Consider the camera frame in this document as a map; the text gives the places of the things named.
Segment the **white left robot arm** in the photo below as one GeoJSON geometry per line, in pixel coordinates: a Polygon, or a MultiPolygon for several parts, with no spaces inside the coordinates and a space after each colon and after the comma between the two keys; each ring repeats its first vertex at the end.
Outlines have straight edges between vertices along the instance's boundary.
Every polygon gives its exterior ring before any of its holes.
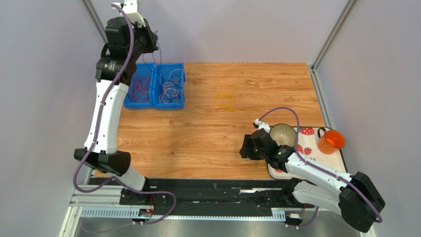
{"type": "Polygon", "coordinates": [[[105,28],[107,43],[96,64],[96,102],[91,128],[84,146],[75,149],[79,165],[111,176],[123,187],[145,191],[146,178],[131,163],[128,152],[117,149],[117,130],[123,101],[128,92],[136,62],[145,53],[158,50],[158,36],[141,16],[116,17],[105,28]]]}

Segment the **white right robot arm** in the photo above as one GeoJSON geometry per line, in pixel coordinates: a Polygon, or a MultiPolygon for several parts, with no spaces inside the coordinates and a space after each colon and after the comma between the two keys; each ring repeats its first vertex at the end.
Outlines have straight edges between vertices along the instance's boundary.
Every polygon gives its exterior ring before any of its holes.
{"type": "Polygon", "coordinates": [[[242,158],[264,160],[275,169],[295,177],[283,192],[300,203],[324,208],[340,215],[359,232],[368,232],[382,223],[385,201],[368,175],[340,172],[317,163],[300,153],[297,145],[278,145],[270,134],[259,129],[244,136],[242,158]]]}

